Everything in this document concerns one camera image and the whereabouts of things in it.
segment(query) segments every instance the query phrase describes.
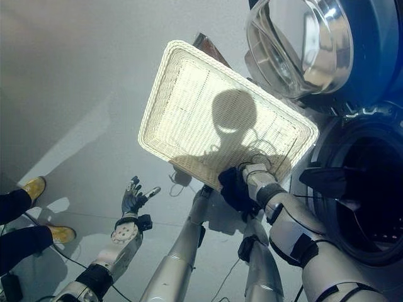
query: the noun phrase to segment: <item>gray floor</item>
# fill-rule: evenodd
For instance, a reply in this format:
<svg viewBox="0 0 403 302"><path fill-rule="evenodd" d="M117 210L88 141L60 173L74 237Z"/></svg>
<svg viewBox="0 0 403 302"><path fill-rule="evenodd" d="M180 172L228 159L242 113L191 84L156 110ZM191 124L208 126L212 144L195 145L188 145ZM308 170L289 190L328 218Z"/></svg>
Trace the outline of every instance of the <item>gray floor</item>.
<svg viewBox="0 0 403 302"><path fill-rule="evenodd" d="M120 217L127 181L136 174L145 188L162 187L142 210L151 214L154 228L116 284L132 301L173 244L202 186L192 181L172 197L180 187L172 188L171 165L137 143L162 51L170 40L192 43L201 31L234 70L248 76L248 9L246 0L1 1L1 191L45 175L47 190L30 211L40 221L75 228L77 239L64 252L89 264ZM187 301L212 299L242 240L244 225L222 200L209 213ZM27 224L24 218L15 222ZM291 301L300 271L281 259L278 266L285 301ZM81 271L51 249L14 270L24 301L57 292ZM247 265L240 262L217 298L243 301L246 276ZM124 300L111 289L105 301Z"/></svg>

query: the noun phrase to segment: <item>black wire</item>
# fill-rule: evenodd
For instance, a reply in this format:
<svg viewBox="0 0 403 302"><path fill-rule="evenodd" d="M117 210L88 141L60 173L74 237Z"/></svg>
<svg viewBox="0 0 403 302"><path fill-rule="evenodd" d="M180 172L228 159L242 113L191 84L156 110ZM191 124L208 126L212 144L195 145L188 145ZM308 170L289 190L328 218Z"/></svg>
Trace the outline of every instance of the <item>black wire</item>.
<svg viewBox="0 0 403 302"><path fill-rule="evenodd" d="M24 215L25 215L26 217L28 217L35 225L40 225L40 224L39 224L34 218L32 218L32 216L29 215L27 212L25 212ZM66 258L67 260L70 260L71 262L77 264L78 266L81 266L82 268L87 269L87 267L86 267L84 264L81 264L80 262L75 261L75 260L71 259L70 257L66 256L66 255L56 246L56 244L53 243L53 244L52 244L52 247L55 249L56 252L58 252L61 256L63 256L63 257ZM130 300L128 297L126 297L124 294L122 294L122 292L121 292L119 289L117 289L115 285L112 285L112 287L113 287L113 289L114 289L120 296L122 296L126 301L132 302L132 300Z"/></svg>
<svg viewBox="0 0 403 302"><path fill-rule="evenodd" d="M132 300L130 300L129 298L127 298L124 294L122 294L121 292L120 292L120 290L119 289L117 289L114 285L112 285L112 287L113 287L113 289L120 295L120 296L122 296L123 298L125 298L126 299L126 301L128 301L128 302L132 302Z"/></svg>
<svg viewBox="0 0 403 302"><path fill-rule="evenodd" d="M39 298L39 299L36 300L35 302L41 302L41 301L43 301L43 300L45 300L45 299L52 299L52 298L54 298L54 297L56 297L56 296L44 296L44 297L42 297L42 298Z"/></svg>
<svg viewBox="0 0 403 302"><path fill-rule="evenodd" d="M222 287L224 286L224 283L226 282L227 278L229 277L229 275L231 275L232 270L234 269L234 267L238 264L239 262L239 258L238 260L235 261L234 265L230 268L228 274L226 275L226 277L224 278L224 280L222 281L219 290L215 293L215 296L212 299L212 302L214 301L214 299L219 295L220 290L222 289Z"/></svg>
<svg viewBox="0 0 403 302"><path fill-rule="evenodd" d="M299 299L300 296L301 296L301 293L302 293L302 290L303 290L303 289L304 289L304 286L301 285L300 290L298 291L298 294L295 296L294 302L297 302L297 301L298 301L298 299Z"/></svg>

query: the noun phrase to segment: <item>robot wrist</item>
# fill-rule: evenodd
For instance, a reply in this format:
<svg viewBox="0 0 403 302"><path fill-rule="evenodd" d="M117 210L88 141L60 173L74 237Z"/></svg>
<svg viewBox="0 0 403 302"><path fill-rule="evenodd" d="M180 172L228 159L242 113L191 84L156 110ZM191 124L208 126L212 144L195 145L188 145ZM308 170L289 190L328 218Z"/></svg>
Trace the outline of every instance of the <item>robot wrist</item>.
<svg viewBox="0 0 403 302"><path fill-rule="evenodd" d="M256 195L256 203L262 208L266 209L266 205L268 202L279 193L286 193L277 182L268 184L267 186L262 187L257 195Z"/></svg>

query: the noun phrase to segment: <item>wicker tray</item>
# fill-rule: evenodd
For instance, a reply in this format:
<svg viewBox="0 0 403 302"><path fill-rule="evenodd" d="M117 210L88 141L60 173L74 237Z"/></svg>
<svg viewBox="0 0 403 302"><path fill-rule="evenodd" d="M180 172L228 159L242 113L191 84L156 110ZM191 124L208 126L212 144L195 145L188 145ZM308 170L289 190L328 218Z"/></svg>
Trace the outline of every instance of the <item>wicker tray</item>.
<svg viewBox="0 0 403 302"><path fill-rule="evenodd" d="M263 154L282 181L317 127L280 100L182 42L168 43L139 132L140 145L205 184Z"/></svg>

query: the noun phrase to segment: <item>silver robot leg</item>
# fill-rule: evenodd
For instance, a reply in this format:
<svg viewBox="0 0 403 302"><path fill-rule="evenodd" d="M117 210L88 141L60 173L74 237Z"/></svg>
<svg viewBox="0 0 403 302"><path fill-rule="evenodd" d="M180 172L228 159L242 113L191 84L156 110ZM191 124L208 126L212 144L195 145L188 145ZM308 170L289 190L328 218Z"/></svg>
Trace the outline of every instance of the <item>silver robot leg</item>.
<svg viewBox="0 0 403 302"><path fill-rule="evenodd" d="M212 189L204 186L196 195L188 219L172 249L163 258L140 301L183 301L193 271L197 248L203 240L202 223Z"/></svg>
<svg viewBox="0 0 403 302"><path fill-rule="evenodd" d="M246 302L281 302L283 286L276 262L269 251L269 240L260 221L247 218L239 257L249 264L245 288Z"/></svg>

